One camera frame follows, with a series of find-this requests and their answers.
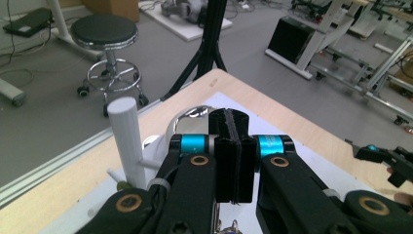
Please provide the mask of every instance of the gray floor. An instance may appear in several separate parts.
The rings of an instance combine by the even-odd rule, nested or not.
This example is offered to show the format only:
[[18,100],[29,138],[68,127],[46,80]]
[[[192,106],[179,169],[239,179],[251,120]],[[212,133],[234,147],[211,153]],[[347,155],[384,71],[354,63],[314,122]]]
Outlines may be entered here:
[[[391,111],[366,103],[357,94],[349,95],[331,79],[307,81],[264,55],[278,19],[289,14],[287,5],[285,2],[282,9],[272,9],[257,4],[251,13],[237,15],[233,7],[227,8],[226,17],[234,17],[234,24],[222,31],[219,45],[228,72],[339,138],[359,145],[401,145],[413,150],[412,136],[393,123],[395,114]],[[137,42],[117,55],[141,69],[141,87],[154,101],[169,90],[201,40],[185,42],[144,14],[137,25]],[[1,40],[9,39],[9,35],[1,34]],[[345,35],[339,47],[378,64],[388,54],[374,49],[375,42],[392,48],[400,44],[375,32],[366,41]],[[317,55],[315,59],[330,62],[328,56]],[[0,187],[109,127],[109,120],[102,116],[101,94],[91,92],[86,98],[76,95],[93,63],[93,59],[53,36],[42,50],[15,57],[11,64],[0,68],[0,72],[25,68],[33,74],[33,78],[25,71],[0,75],[27,93],[22,107],[13,107],[0,97]],[[351,70],[341,60],[332,65],[339,71]],[[413,112],[413,104],[393,90],[385,89],[382,95]]]

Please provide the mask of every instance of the black tripod leg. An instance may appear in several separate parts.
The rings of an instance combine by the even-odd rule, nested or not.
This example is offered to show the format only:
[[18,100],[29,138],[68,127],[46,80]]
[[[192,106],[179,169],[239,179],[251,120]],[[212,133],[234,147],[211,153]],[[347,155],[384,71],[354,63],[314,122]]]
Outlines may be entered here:
[[172,95],[176,94],[180,90],[180,88],[183,86],[183,84],[185,84],[185,81],[191,75],[192,71],[198,65],[198,62],[200,60],[200,57],[201,57],[202,53],[203,53],[203,50],[200,48],[195,53],[195,55],[192,57],[192,59],[189,61],[188,65],[182,71],[179,78],[175,81],[172,88],[170,88],[169,92],[166,95],[164,95],[163,97],[161,97],[161,101],[164,101],[164,100],[170,98]]
[[222,60],[221,53],[219,53],[218,45],[216,45],[216,47],[215,47],[215,54],[213,55],[213,59],[216,63],[216,67],[218,67],[221,70],[227,71],[227,68],[225,67],[225,64],[224,64],[224,60]]
[[205,50],[200,58],[197,76],[194,80],[200,78],[201,76],[212,70],[226,6],[226,0],[209,0],[207,3],[206,25],[204,27],[203,34]]
[[197,80],[207,72],[211,71],[214,62],[216,62],[218,68],[226,70],[218,49],[218,38],[221,32],[226,6],[227,0],[208,1],[206,25],[204,27],[203,40],[200,49],[185,67],[169,92],[161,97],[161,100],[166,100],[176,94],[183,84],[185,84],[186,79],[191,75],[196,66],[198,66],[198,70],[194,80]]

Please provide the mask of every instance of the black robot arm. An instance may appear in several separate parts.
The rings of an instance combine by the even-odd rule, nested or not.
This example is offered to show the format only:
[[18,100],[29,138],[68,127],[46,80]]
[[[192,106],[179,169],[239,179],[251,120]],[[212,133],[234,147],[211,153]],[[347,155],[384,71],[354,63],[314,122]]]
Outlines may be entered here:
[[263,233],[413,230],[413,217],[378,194],[352,191],[344,202],[328,195],[328,187],[297,155],[290,137],[249,136],[248,116],[237,110],[215,110],[208,119],[208,135],[171,138],[148,190],[114,194],[78,233],[242,233],[219,230],[219,203],[253,202],[256,173],[256,216]]

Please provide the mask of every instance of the desk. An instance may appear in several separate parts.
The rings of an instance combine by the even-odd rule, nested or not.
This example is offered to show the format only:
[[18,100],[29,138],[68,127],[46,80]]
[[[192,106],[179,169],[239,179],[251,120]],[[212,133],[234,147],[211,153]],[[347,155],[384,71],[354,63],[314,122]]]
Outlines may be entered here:
[[403,12],[401,9],[389,7],[387,12],[400,20],[413,22],[413,15]]
[[[178,112],[199,105],[218,92],[256,113],[382,194],[392,197],[396,192],[387,183],[389,175],[383,165],[354,159],[352,148],[342,139],[217,69],[139,116],[141,138],[163,134],[169,121]],[[107,179],[108,168],[120,167],[116,142],[111,137],[1,210],[0,232],[39,232]],[[413,185],[404,183],[400,190],[413,193]]]

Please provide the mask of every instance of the stool leg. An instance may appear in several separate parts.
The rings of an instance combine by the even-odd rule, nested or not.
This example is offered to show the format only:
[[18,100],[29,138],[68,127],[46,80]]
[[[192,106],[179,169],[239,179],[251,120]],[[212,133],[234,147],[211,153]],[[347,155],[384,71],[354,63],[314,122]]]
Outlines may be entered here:
[[148,97],[146,97],[146,95],[143,93],[142,89],[140,88],[139,84],[137,84],[140,81],[140,78],[142,77],[139,68],[136,68],[136,72],[133,75],[133,78],[136,82],[136,88],[139,90],[139,104],[141,106],[145,106],[149,103],[149,99]]
[[103,116],[104,116],[104,117],[109,117],[109,114],[108,114],[108,112],[107,112],[107,105],[108,105],[108,103],[107,103],[107,93],[106,93],[106,92],[103,92],[103,101],[104,101],[104,104],[103,104]]
[[115,52],[112,50],[106,51],[106,70],[109,72],[110,76],[112,78],[118,78],[118,67],[117,67],[117,61],[115,57]]

